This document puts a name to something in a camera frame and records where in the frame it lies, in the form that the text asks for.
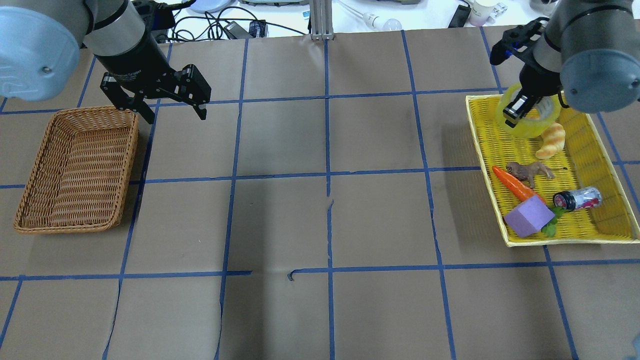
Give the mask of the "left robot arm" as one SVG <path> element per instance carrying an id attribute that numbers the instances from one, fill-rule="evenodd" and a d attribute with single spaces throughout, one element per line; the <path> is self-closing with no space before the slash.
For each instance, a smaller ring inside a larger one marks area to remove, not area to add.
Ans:
<path id="1" fill-rule="evenodd" d="M 1 96 L 55 98 L 76 70 L 82 46 L 105 68 L 100 87 L 115 109 L 151 124 L 146 100 L 170 99 L 206 119 L 210 84 L 194 64 L 170 66 L 130 0 L 3 0 Z"/>

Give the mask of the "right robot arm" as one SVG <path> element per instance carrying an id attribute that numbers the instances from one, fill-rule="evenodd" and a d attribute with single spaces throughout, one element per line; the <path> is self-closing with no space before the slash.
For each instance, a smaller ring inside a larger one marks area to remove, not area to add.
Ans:
<path id="1" fill-rule="evenodd" d="M 614 112 L 639 100 L 639 32 L 631 0 L 562 0 L 550 18 L 505 30 L 490 63 L 523 62 L 519 92 L 502 109 L 514 128 L 543 98 L 563 107 Z"/>

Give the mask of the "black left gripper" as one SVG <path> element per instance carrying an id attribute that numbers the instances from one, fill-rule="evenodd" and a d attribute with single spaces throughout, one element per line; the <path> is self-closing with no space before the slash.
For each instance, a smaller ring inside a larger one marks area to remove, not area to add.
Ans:
<path id="1" fill-rule="evenodd" d="M 105 68 L 102 92 L 118 110 L 130 110 L 149 125 L 155 122 L 155 112 L 146 99 L 170 99 L 193 107 L 205 121 L 207 104 L 211 100 L 211 86 L 195 64 L 177 70 L 151 35 L 128 51 L 118 55 L 96 55 Z"/>

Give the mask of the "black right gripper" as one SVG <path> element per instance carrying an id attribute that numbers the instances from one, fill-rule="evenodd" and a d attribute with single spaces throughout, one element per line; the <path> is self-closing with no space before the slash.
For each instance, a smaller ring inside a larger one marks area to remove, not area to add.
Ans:
<path id="1" fill-rule="evenodd" d="M 503 94 L 506 105 L 503 118 L 507 126 L 518 125 L 544 97 L 557 96 L 563 90 L 560 73 L 525 64 L 519 73 L 521 88 L 508 88 Z"/>

